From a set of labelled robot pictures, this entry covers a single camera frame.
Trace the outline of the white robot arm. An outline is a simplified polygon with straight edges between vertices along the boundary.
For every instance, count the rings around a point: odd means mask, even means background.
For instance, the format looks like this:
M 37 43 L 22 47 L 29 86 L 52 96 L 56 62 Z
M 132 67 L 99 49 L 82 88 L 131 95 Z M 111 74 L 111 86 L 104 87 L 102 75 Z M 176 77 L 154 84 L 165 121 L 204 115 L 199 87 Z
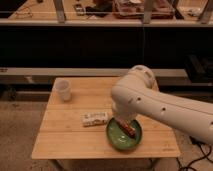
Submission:
M 136 65 L 111 89 L 112 111 L 117 120 L 133 120 L 138 114 L 213 145 L 213 104 L 168 95 L 154 90 L 155 75 Z

